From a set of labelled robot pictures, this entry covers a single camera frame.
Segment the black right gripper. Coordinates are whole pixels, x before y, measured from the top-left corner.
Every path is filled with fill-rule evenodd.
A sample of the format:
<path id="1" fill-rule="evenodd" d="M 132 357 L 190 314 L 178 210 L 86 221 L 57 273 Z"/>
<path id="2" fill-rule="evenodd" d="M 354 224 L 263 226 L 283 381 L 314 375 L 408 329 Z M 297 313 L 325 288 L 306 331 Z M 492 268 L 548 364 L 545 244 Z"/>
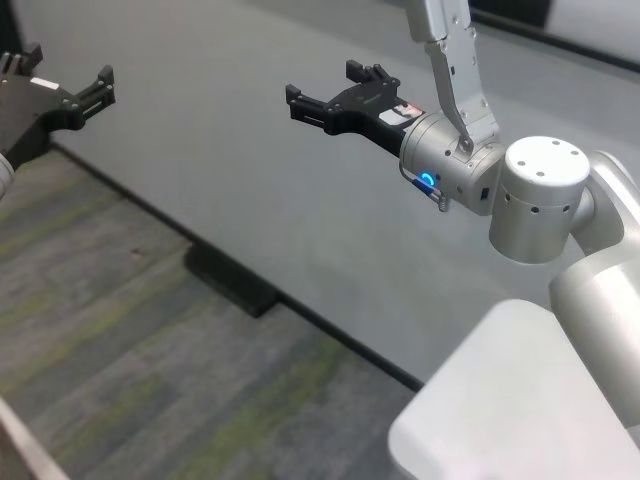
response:
<path id="1" fill-rule="evenodd" d="M 365 66 L 347 60 L 345 76 L 352 85 L 328 107 L 287 84 L 285 100 L 290 117 L 329 135 L 358 134 L 398 157 L 406 130 L 424 111 L 397 95 L 400 81 L 380 64 Z"/>

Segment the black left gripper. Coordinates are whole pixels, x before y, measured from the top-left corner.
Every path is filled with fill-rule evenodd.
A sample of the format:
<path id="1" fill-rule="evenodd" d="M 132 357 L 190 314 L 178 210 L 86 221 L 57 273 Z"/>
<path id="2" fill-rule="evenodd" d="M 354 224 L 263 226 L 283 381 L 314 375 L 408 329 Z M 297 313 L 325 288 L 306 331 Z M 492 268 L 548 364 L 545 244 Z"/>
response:
<path id="1" fill-rule="evenodd" d="M 91 85 L 71 95 L 61 87 L 32 81 L 42 60 L 39 43 L 20 53 L 1 54 L 1 154 L 14 170 L 44 151 L 51 132 L 80 130 L 84 121 L 116 102 L 111 65 L 105 65 Z"/>

